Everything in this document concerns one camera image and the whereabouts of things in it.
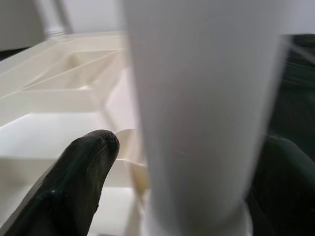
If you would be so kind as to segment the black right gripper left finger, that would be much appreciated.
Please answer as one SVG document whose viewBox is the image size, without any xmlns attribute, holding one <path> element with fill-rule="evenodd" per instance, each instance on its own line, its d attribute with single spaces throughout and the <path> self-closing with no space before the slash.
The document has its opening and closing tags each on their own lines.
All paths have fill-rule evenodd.
<svg viewBox="0 0 315 236">
<path fill-rule="evenodd" d="M 2 236 L 85 236 L 120 149 L 95 130 L 71 142 L 0 228 Z"/>
</svg>

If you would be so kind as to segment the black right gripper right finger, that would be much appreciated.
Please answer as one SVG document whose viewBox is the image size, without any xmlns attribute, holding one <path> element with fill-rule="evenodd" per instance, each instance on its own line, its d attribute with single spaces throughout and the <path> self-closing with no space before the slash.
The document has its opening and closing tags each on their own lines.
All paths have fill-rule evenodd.
<svg viewBox="0 0 315 236">
<path fill-rule="evenodd" d="M 313 236 L 314 162 L 290 140 L 266 136 L 248 207 L 255 236 Z"/>
</svg>

